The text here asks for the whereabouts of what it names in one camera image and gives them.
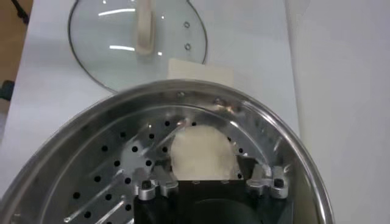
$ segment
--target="metal bracket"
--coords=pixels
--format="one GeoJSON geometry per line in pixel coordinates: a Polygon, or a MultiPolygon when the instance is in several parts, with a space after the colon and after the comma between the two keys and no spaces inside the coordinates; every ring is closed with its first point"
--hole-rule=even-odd
{"type": "Polygon", "coordinates": [[[179,191],[179,182],[174,180],[162,166],[155,166],[150,176],[146,175],[144,169],[136,169],[133,180],[132,191],[142,201],[155,198],[157,187],[160,187],[161,195],[166,198],[179,191]]]}
{"type": "Polygon", "coordinates": [[[283,199],[288,196],[288,180],[283,172],[283,167],[271,168],[267,165],[256,164],[252,177],[246,181],[250,192],[256,192],[258,196],[264,194],[264,189],[269,188],[271,197],[283,199]]]}

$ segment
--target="metal clamp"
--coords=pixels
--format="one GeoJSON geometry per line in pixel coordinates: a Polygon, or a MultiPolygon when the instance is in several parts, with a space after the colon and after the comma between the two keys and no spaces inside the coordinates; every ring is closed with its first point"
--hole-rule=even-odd
{"type": "Polygon", "coordinates": [[[149,201],[156,197],[156,186],[150,180],[142,181],[141,187],[138,188],[138,198],[141,201],[149,201]]]}
{"type": "Polygon", "coordinates": [[[171,194],[179,191],[179,183],[169,173],[165,172],[162,166],[155,166],[153,175],[160,185],[162,196],[168,198],[171,194]]]}
{"type": "Polygon", "coordinates": [[[267,165],[256,164],[251,179],[246,181],[249,191],[263,195],[264,189],[269,187],[273,198],[283,199],[288,196],[288,180],[281,166],[271,168],[267,165]]]}

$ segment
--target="perforated metal tray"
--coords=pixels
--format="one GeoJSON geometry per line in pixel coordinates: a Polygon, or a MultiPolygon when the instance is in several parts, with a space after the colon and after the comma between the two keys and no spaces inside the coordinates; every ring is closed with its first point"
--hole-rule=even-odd
{"type": "Polygon", "coordinates": [[[171,80],[119,93],[62,127],[6,192],[0,223],[133,223],[134,170],[168,156],[190,125],[215,127],[237,154],[283,166],[296,223],[334,222],[309,154],[274,113],[228,87],[171,80]]]}

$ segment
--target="glass lid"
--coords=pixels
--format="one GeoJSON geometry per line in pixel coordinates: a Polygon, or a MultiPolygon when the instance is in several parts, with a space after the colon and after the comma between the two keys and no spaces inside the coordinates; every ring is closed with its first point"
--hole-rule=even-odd
{"type": "Polygon", "coordinates": [[[169,59],[204,63],[207,53],[186,0],[78,0],[68,35],[81,67],[112,91],[166,79],[169,59]]]}

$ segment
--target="white wall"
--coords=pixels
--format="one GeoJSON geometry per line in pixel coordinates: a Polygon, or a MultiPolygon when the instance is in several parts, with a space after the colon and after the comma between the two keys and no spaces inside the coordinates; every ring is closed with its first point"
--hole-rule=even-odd
{"type": "Polygon", "coordinates": [[[300,132],[337,223],[390,223],[390,1],[286,0],[300,132]]]}

